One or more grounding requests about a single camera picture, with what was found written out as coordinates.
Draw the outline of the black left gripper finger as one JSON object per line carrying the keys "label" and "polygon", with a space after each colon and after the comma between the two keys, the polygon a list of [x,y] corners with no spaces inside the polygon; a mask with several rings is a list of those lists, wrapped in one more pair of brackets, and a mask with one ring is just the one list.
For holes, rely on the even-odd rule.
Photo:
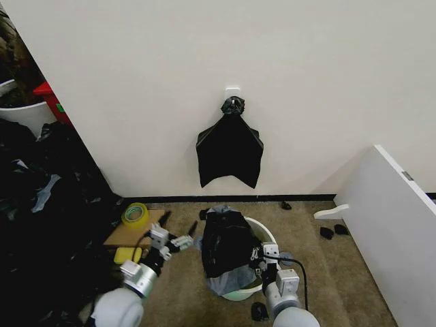
{"label": "black left gripper finger", "polygon": [[151,236],[167,236],[169,232],[165,229],[166,223],[171,215],[170,211],[166,211],[157,221],[153,223],[150,229]]}
{"label": "black left gripper finger", "polygon": [[169,241],[167,242],[167,248],[171,254],[184,251],[193,245],[193,236],[195,234],[197,225],[198,222],[194,221],[186,235],[170,235]]}

